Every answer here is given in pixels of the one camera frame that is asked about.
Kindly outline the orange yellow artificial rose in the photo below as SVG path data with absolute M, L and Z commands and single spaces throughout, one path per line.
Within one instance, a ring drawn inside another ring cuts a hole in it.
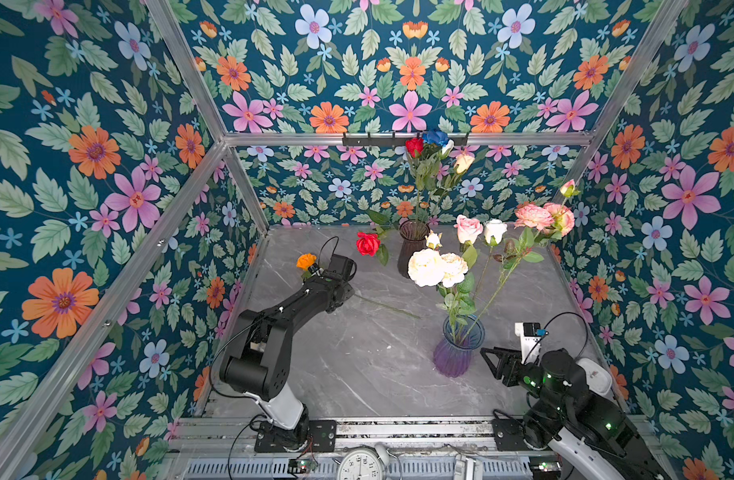
M 314 254 L 303 254 L 301 255 L 296 262 L 296 267 L 301 270 L 301 279 L 307 280 L 308 278 L 311 278 L 315 273 L 319 271 L 319 267 L 317 264 L 318 257 Z M 415 315 L 405 309 L 401 309 L 398 307 L 391 306 L 389 304 L 379 302 L 376 300 L 369 299 L 367 297 L 364 297 L 358 293 L 354 294 L 355 298 L 358 298 L 359 300 L 369 303 L 374 306 L 378 306 L 387 310 L 390 310 L 395 313 L 399 313 L 405 316 L 408 316 L 410 318 L 419 319 L 418 315 Z

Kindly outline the purple blue ribbed glass vase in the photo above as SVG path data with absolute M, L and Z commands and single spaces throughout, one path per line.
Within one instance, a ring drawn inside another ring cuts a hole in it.
M 450 319 L 445 319 L 442 324 L 442 339 L 432 355 L 435 369 L 448 378 L 464 375 L 484 339 L 484 327 L 475 315 L 468 315 L 465 322 L 455 324 Z

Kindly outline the dark pink ribbed glass vase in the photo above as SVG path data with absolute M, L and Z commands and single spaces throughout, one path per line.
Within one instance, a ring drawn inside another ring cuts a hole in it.
M 397 260 L 399 273 L 409 279 L 409 261 L 411 257 L 426 247 L 426 237 L 430 228 L 426 222 L 420 220 L 407 220 L 400 228 L 402 246 Z

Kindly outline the cream peony flower stem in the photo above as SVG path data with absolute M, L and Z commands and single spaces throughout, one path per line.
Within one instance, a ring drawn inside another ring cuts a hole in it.
M 471 343 L 477 321 L 473 267 L 478 252 L 469 241 L 461 244 L 461 253 L 443 253 L 441 247 L 441 236 L 430 231 L 424 248 L 410 257 L 407 273 L 417 286 L 434 287 L 441 295 L 439 307 L 447 313 L 452 342 L 463 347 Z

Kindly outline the pink rosebud stem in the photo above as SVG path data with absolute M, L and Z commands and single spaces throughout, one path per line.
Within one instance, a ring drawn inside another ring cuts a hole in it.
M 453 284 L 457 285 L 465 280 L 466 274 L 478 260 L 478 251 L 475 247 L 475 242 L 483 233 L 484 226 L 480 220 L 459 215 L 456 219 L 455 228 L 460 254 L 453 256 L 449 264 L 448 273 Z

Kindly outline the white rosebud stem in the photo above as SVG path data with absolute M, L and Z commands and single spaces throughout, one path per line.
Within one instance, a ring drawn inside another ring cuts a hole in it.
M 487 221 L 481 221 L 481 223 L 484 226 L 484 230 L 483 233 L 476 240 L 475 247 L 478 251 L 477 262 L 483 260 L 484 263 L 481 267 L 481 271 L 478 274 L 474 275 L 475 283 L 472 287 L 471 292 L 469 293 L 469 296 L 472 300 L 477 299 L 479 291 L 482 288 L 482 284 L 484 283 L 488 271 L 490 270 L 490 264 L 493 262 L 493 255 L 496 253 L 496 249 L 500 246 L 503 237 L 508 231 L 508 224 L 497 218 L 490 218 Z M 473 274 L 473 267 L 468 272 L 469 274 Z

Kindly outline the pink artificial flower spray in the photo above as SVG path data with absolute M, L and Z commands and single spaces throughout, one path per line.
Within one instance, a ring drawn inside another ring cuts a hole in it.
M 515 212 L 516 221 L 506 222 L 508 231 L 498 247 L 502 252 L 495 290 L 475 313 L 479 321 L 488 312 L 521 263 L 540 263 L 543 255 L 536 249 L 563 239 L 575 228 L 575 216 L 566 203 L 579 194 L 576 181 L 569 180 L 560 187 L 558 201 L 542 205 L 525 202 L 518 206 Z

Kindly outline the red artificial rose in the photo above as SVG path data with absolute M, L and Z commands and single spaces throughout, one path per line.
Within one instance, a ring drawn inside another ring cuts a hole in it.
M 368 210 L 367 215 L 371 222 L 371 230 L 357 233 L 357 251 L 362 256 L 376 258 L 383 266 L 386 266 L 389 260 L 389 250 L 385 245 L 385 239 L 391 231 L 398 229 L 399 223 L 375 210 Z
M 405 142 L 406 153 L 411 158 L 419 158 L 423 152 L 424 145 L 425 145 L 424 140 L 420 137 L 414 137 L 414 138 L 408 139 Z

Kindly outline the blue artificial flower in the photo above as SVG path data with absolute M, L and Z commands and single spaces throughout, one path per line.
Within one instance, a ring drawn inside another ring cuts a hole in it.
M 448 134 L 440 130 L 426 131 L 422 138 L 426 144 L 434 144 L 437 146 L 445 146 L 449 142 Z

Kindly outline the cream white artificial rose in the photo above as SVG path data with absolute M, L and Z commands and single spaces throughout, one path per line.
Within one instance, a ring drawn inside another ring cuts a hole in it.
M 456 157 L 455 163 L 454 163 L 454 171 L 457 175 L 463 175 L 465 174 L 473 162 L 475 161 L 475 157 L 471 154 L 460 154 Z

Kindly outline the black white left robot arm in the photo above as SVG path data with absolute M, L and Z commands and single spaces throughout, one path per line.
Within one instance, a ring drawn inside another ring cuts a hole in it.
M 265 414 L 261 433 L 287 451 L 309 442 L 309 414 L 287 384 L 291 373 L 293 339 L 311 319 L 332 313 L 354 294 L 350 281 L 357 265 L 333 254 L 329 265 L 315 267 L 290 297 L 260 310 L 239 314 L 217 369 L 219 380 L 253 400 Z

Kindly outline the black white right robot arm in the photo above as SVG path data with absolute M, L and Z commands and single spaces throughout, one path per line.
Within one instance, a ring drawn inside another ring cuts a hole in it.
M 566 350 L 531 363 L 512 349 L 482 348 L 480 355 L 495 379 L 535 399 L 519 421 L 526 446 L 552 450 L 587 479 L 669 477 L 629 417 L 590 389 L 586 371 Z

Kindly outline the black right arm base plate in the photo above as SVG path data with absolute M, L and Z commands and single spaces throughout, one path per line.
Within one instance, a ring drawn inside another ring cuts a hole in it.
M 493 439 L 499 451 L 542 450 L 542 434 L 532 422 L 497 416 L 491 421 Z

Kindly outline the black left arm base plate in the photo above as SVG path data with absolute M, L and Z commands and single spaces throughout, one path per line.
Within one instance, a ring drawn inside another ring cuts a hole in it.
M 338 424 L 334 420 L 303 419 L 293 430 L 262 422 L 254 445 L 256 453 L 314 453 L 335 451 Z

